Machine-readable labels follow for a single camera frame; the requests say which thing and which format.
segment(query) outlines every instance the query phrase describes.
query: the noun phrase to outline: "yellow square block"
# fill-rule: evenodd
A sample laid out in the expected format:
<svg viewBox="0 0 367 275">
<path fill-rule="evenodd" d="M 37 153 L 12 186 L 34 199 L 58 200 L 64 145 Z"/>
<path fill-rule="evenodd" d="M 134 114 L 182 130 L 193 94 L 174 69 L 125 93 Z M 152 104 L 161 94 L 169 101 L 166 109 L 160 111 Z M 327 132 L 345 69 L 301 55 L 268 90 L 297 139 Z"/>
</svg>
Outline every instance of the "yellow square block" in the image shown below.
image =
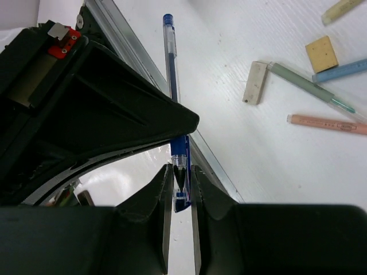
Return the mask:
<svg viewBox="0 0 367 275">
<path fill-rule="evenodd" d="M 319 40 L 306 46 L 307 54 L 311 61 L 315 73 L 338 66 L 338 60 L 331 45 L 329 36 L 324 36 Z"/>
</svg>

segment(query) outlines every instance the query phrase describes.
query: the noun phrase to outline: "blue pen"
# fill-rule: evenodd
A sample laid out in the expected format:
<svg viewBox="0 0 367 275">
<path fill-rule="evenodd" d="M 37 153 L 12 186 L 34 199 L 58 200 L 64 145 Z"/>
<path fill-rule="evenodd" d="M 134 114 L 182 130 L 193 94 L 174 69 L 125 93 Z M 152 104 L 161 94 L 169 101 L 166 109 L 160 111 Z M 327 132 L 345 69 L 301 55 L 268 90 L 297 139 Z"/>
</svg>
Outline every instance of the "blue pen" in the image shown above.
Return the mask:
<svg viewBox="0 0 367 275">
<path fill-rule="evenodd" d="M 177 49 L 173 16 L 163 16 L 163 35 L 165 39 L 167 84 L 173 101 L 180 102 Z M 180 212 L 190 206 L 190 145 L 189 139 L 179 136 L 170 142 L 173 172 L 176 178 L 174 185 L 174 211 Z"/>
<path fill-rule="evenodd" d="M 359 60 L 343 66 L 326 70 L 312 76 L 313 83 L 321 83 L 334 78 L 348 76 L 353 73 L 359 73 L 367 70 L 367 59 Z"/>
</svg>

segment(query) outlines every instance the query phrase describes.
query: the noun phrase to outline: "red clip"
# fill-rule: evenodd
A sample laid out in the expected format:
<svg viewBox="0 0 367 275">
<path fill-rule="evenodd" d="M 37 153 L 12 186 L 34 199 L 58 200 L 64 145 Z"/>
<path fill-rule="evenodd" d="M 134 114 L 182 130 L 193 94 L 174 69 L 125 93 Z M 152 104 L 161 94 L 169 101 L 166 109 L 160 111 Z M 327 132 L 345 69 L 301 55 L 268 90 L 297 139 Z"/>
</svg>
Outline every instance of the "red clip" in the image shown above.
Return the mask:
<svg viewBox="0 0 367 275">
<path fill-rule="evenodd" d="M 48 53 L 52 56 L 55 56 L 57 59 L 64 59 L 65 56 L 67 56 L 67 53 L 71 50 L 73 45 L 76 43 L 76 41 L 81 37 L 80 32 L 77 32 L 76 30 L 73 30 L 71 27 L 69 27 L 69 40 L 66 42 L 63 48 L 59 47 L 58 45 L 53 45 L 51 48 L 48 49 Z"/>
</svg>

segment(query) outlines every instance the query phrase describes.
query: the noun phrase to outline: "gray eraser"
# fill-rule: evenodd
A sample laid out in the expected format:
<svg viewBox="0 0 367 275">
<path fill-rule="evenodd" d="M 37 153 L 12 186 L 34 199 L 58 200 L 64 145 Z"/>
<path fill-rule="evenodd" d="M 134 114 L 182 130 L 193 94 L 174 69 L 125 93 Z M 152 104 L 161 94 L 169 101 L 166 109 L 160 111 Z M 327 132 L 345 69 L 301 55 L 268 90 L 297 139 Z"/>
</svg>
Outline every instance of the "gray eraser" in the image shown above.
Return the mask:
<svg viewBox="0 0 367 275">
<path fill-rule="evenodd" d="M 250 73 L 242 101 L 250 105 L 258 105 L 267 74 L 268 64 L 254 61 L 251 64 Z"/>
</svg>

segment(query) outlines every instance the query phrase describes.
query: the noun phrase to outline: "pen tip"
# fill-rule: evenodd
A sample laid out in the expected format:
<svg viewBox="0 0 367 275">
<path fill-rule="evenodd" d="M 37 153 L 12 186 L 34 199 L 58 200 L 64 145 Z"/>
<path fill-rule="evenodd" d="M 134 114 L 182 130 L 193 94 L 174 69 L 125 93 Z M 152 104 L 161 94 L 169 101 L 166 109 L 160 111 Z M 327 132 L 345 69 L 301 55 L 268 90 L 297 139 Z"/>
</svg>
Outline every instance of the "pen tip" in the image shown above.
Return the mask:
<svg viewBox="0 0 367 275">
<path fill-rule="evenodd" d="M 178 187 L 182 191 L 184 189 L 185 180 L 186 180 L 186 169 L 185 168 L 179 169 L 177 166 L 174 166 L 173 173 L 177 180 Z"/>
</svg>

